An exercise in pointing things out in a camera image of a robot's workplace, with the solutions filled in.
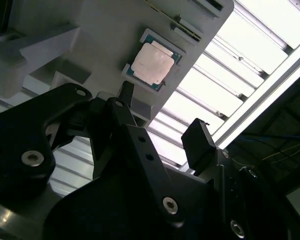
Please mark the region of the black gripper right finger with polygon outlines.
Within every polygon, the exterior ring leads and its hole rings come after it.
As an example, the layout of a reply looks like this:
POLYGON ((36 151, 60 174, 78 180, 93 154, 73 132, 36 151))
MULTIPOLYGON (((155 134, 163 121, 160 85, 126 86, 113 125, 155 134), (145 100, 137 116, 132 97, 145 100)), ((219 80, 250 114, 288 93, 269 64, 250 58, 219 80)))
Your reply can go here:
POLYGON ((181 137, 189 167, 207 186, 209 240, 300 240, 300 219, 251 167, 237 169, 196 118, 181 137))

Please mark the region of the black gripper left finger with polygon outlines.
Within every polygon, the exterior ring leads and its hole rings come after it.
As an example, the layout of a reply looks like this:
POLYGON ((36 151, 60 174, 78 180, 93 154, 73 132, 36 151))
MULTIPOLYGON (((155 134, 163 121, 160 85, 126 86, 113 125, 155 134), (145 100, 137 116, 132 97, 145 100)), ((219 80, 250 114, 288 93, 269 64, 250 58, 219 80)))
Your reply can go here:
POLYGON ((53 151, 74 137, 90 140, 94 180, 126 174, 137 180, 154 211, 172 226, 184 224, 170 177, 147 131, 130 111, 134 85, 124 82, 107 100, 67 83, 0 113, 0 195, 36 195, 52 175, 53 151))

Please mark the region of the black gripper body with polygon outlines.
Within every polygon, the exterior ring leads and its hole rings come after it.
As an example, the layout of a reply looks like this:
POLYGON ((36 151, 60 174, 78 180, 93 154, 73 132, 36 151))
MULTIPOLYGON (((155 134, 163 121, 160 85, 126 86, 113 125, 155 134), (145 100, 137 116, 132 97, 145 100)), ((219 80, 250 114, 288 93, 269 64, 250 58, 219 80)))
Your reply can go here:
POLYGON ((173 228, 155 212, 137 180, 126 174, 99 178, 68 194, 50 211, 44 240, 213 240, 208 187, 182 172, 170 172, 184 224, 173 228))

